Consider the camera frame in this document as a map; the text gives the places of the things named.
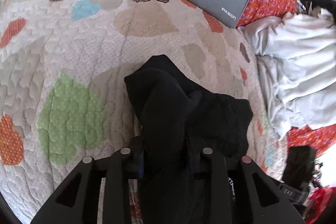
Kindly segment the heart pattern quilt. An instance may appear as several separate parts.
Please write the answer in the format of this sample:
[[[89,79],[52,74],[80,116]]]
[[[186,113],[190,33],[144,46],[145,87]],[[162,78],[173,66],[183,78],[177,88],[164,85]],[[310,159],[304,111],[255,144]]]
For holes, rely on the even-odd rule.
[[[166,55],[214,93],[250,102],[248,155],[280,179],[273,132],[243,34],[185,0],[1,0],[1,194],[21,223],[86,155],[140,132],[124,78]]]

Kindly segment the black pants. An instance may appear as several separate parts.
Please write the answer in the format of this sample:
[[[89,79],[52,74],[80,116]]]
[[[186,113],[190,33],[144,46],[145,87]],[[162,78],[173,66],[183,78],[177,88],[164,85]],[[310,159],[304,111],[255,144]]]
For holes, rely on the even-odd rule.
[[[203,223],[211,201],[201,152],[230,158],[248,150],[248,100],[212,93],[165,55],[152,56],[124,79],[142,127],[139,203],[145,223]]]

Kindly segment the light grey blanket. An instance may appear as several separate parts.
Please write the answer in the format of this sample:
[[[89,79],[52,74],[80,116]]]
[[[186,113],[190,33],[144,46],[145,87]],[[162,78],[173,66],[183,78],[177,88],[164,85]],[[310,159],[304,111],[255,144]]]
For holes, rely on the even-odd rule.
[[[286,13],[239,27],[256,56],[272,129],[335,124],[335,20],[327,9]]]

